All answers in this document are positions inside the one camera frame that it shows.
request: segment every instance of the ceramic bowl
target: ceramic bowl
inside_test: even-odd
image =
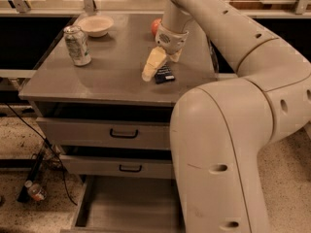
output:
[[[107,16],[85,17],[78,25],[90,37],[102,37],[108,33],[108,29],[114,25],[114,20]]]

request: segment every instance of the cabinet top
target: cabinet top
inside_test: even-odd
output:
[[[205,33],[195,22],[190,24],[179,62],[167,63],[176,80],[156,84],[155,80],[145,83],[141,73],[156,46],[151,24],[162,14],[100,14],[112,17],[115,24],[104,37],[88,37],[91,62],[75,66],[61,39],[19,92],[22,99],[173,106],[189,89],[216,80]]]

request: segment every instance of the open drawer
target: open drawer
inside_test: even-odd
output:
[[[89,176],[72,228],[61,232],[185,232],[176,183]]]
[[[169,123],[71,118],[37,119],[52,144],[169,150]]]
[[[70,155],[61,155],[60,158],[71,174],[174,179],[170,160]]]

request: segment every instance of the floor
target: floor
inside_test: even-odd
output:
[[[23,113],[22,118],[40,132],[35,115]],[[0,106],[0,158],[29,159],[42,147],[41,138],[5,106]],[[259,173],[270,217],[271,233],[310,232],[311,228],[311,141],[306,130],[272,144],[259,152]],[[0,232],[58,233],[69,229],[76,206],[68,199],[62,173],[43,164],[38,182],[48,197],[42,202],[19,203],[17,198],[28,174],[27,169],[0,167]],[[66,173],[69,194],[77,202],[82,191],[79,180]]]
[[[23,113],[30,107],[14,106],[19,115],[39,133],[35,115]],[[43,140],[5,106],[0,106],[0,159],[30,159],[42,148]],[[0,233],[58,233],[71,226],[76,206],[68,199],[57,165],[52,165],[53,155],[47,151],[36,181],[47,191],[46,200],[29,200],[19,203],[17,198],[30,169],[0,167]],[[78,202],[82,189],[79,180],[68,173],[65,180],[70,196]]]

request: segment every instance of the black cable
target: black cable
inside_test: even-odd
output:
[[[56,158],[58,159],[60,165],[61,165],[61,171],[62,171],[62,179],[64,181],[64,185],[65,185],[65,190],[67,193],[67,196],[69,198],[69,200],[75,205],[77,206],[78,204],[72,199],[72,197],[69,194],[68,188],[67,188],[67,183],[66,183],[66,178],[65,178],[65,168],[64,165],[62,164],[61,159],[59,158],[58,154],[52,149],[51,144],[49,142],[49,140],[46,137],[43,137],[35,128],[33,128],[31,125],[29,125],[22,117],[20,117],[20,115],[8,104],[8,103],[4,103],[6,106],[8,106],[8,108],[24,123],[26,124],[29,128],[31,128],[34,132],[36,132],[44,141],[44,143],[47,145],[47,147],[49,148],[49,150],[56,156]]]
[[[21,114],[19,114],[19,115],[21,116],[24,114],[33,114],[33,113],[34,113],[33,109],[26,108],[26,109],[22,110]],[[15,114],[0,113],[0,117],[15,117],[15,116],[16,116]]]

